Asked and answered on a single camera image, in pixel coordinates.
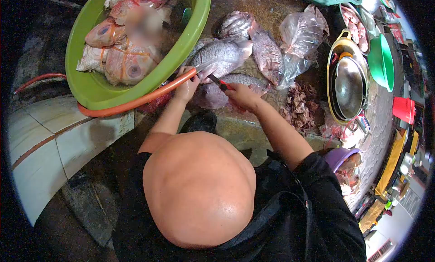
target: black shirt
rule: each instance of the black shirt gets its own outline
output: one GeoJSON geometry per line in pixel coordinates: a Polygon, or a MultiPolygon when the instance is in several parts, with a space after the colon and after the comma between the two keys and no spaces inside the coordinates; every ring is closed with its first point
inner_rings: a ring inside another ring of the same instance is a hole
{"type": "Polygon", "coordinates": [[[272,159],[256,168],[253,219],[230,241],[202,250],[177,247],[156,227],[142,183],[150,155],[137,155],[129,172],[113,234],[119,261],[366,261],[358,223],[317,153],[294,172],[272,159]]]}

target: knife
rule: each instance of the knife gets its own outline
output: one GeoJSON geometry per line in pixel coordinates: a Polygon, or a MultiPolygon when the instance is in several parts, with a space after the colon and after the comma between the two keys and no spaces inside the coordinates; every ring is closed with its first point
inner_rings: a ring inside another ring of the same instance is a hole
{"type": "Polygon", "coordinates": [[[213,82],[215,82],[215,84],[218,85],[220,90],[222,90],[223,92],[225,92],[227,90],[234,90],[234,88],[232,88],[230,85],[225,83],[223,80],[220,80],[219,78],[217,78],[213,74],[210,74],[207,77],[210,78],[210,80],[212,80],[213,82]]]}

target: white tile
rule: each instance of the white tile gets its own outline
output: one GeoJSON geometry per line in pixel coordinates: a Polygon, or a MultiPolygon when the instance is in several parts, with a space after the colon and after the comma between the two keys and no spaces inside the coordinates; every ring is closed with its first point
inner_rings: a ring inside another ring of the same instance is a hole
{"type": "Polygon", "coordinates": [[[25,107],[25,110],[52,133],[87,118],[80,113],[73,96],[59,96],[36,102],[25,107]]]}
{"type": "Polygon", "coordinates": [[[59,135],[57,146],[68,179],[134,127],[134,111],[95,118],[59,135]]]}
{"type": "Polygon", "coordinates": [[[8,130],[11,165],[33,146],[53,135],[22,109],[10,115],[8,130]]]}
{"type": "Polygon", "coordinates": [[[12,174],[21,204],[33,226],[47,203],[67,181],[56,141],[51,140],[32,152],[12,174]]]}

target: hand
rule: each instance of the hand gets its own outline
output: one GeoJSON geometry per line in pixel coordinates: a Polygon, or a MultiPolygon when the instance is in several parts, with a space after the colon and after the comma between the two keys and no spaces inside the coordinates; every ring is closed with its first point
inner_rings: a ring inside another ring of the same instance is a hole
{"type": "MultiPolygon", "coordinates": [[[[180,71],[178,71],[177,77],[181,76],[183,73],[188,72],[191,69],[193,69],[192,66],[181,67],[180,71]]],[[[197,75],[195,75],[193,77],[193,81],[186,81],[175,90],[174,99],[180,100],[184,104],[187,104],[192,99],[198,85],[199,78],[197,75]]]]}
{"type": "Polygon", "coordinates": [[[225,95],[235,102],[238,106],[255,114],[258,103],[262,101],[260,96],[252,91],[247,85],[238,83],[229,83],[234,90],[225,91],[225,95]]]}

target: green bowl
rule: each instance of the green bowl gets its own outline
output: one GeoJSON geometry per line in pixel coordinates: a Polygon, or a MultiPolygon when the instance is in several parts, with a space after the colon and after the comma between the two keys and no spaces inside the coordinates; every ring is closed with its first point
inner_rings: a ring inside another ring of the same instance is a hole
{"type": "Polygon", "coordinates": [[[137,85],[127,87],[112,86],[99,73],[76,71],[85,36],[106,15],[105,0],[88,0],[71,30],[65,57],[68,85],[77,101],[89,110],[100,110],[130,102],[158,88],[188,56],[207,22],[211,0],[188,1],[193,14],[178,41],[148,76],[137,85]]]}
{"type": "Polygon", "coordinates": [[[394,64],[387,39],[381,34],[370,41],[372,47],[367,56],[368,67],[373,79],[388,92],[394,87],[394,64]]]}

